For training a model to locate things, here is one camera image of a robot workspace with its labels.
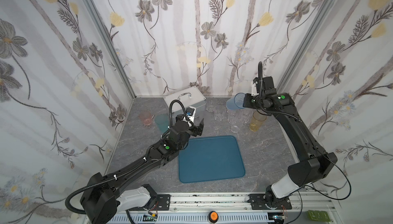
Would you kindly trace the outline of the yellow plastic cup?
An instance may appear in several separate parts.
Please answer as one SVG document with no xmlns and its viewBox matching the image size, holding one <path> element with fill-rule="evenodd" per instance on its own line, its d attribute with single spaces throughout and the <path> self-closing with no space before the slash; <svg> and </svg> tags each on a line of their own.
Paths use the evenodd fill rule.
<svg viewBox="0 0 393 224">
<path fill-rule="evenodd" d="M 255 111 L 251 117 L 249 129 L 253 132 L 258 131 L 267 120 L 267 116 Z"/>
</svg>

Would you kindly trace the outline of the teal plastic cup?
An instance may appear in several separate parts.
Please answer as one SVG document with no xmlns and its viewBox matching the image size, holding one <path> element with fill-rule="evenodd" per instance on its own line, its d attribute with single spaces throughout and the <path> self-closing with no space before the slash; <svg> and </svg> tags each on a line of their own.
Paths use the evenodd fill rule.
<svg viewBox="0 0 393 224">
<path fill-rule="evenodd" d="M 155 116 L 154 119 L 161 134 L 165 133 L 169 127 L 169 116 L 168 114 L 160 114 Z"/>
</svg>

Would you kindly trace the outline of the blue plastic cup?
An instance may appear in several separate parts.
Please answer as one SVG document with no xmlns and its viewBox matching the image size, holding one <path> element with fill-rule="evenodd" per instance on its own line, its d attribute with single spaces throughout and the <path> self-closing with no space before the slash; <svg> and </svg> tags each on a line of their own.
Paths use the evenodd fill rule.
<svg viewBox="0 0 393 224">
<path fill-rule="evenodd" d="M 244 99 L 245 99 L 245 94 L 238 93 L 234 97 L 231 97 L 230 99 L 227 100 L 226 108 L 228 110 L 243 109 Z"/>
</svg>

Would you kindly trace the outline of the teal plastic tray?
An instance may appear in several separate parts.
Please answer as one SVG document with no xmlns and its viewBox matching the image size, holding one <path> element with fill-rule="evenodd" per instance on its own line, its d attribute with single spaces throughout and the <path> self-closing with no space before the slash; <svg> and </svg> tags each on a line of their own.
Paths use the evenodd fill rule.
<svg viewBox="0 0 393 224">
<path fill-rule="evenodd" d="M 234 136 L 191 139 L 178 161 L 179 180 L 184 184 L 242 178 L 246 173 Z"/>
</svg>

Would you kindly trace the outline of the pink plastic cup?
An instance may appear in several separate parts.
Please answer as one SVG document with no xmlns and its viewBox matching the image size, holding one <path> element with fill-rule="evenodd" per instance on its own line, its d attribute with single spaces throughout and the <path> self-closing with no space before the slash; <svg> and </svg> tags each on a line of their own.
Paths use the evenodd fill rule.
<svg viewBox="0 0 393 224">
<path fill-rule="evenodd" d="M 139 115 L 139 119 L 141 120 L 144 127 L 149 127 L 152 124 L 153 115 L 149 111 L 142 111 Z"/>
</svg>

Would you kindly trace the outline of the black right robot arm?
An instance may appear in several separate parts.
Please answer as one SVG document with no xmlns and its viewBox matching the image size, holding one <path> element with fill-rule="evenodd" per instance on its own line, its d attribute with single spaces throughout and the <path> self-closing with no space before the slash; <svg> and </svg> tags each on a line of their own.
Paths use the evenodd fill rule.
<svg viewBox="0 0 393 224">
<path fill-rule="evenodd" d="M 288 204 L 291 194 L 326 178 L 336 166 L 337 156 L 327 152 L 317 142 L 301 119 L 290 95 L 278 93 L 273 78 L 263 76 L 263 72 L 264 65 L 259 62 L 257 77 L 253 80 L 256 92 L 245 95 L 243 107 L 274 117 L 287 134 L 298 158 L 298 163 L 289 166 L 287 174 L 268 186 L 263 195 L 250 196 L 254 208 L 275 210 Z"/>
</svg>

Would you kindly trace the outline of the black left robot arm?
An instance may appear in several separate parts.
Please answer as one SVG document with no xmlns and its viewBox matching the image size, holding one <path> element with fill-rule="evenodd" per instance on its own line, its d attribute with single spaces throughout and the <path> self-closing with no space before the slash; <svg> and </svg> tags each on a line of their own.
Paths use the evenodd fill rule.
<svg viewBox="0 0 393 224">
<path fill-rule="evenodd" d="M 169 118 L 168 129 L 141 158 L 105 176 L 93 175 L 85 187 L 66 198 L 65 207 L 73 213 L 86 215 L 92 224 L 106 224 L 119 211 L 153 208 L 158 195 L 149 184 L 137 188 L 135 193 L 127 192 L 126 188 L 144 174 L 175 159 L 188 146 L 190 137 L 200 136 L 204 128 L 203 121 L 199 125 L 193 122 L 195 107 L 185 107 L 180 100 L 173 100 L 168 109 L 172 110 L 176 103 L 181 106 L 182 113 Z"/>
</svg>

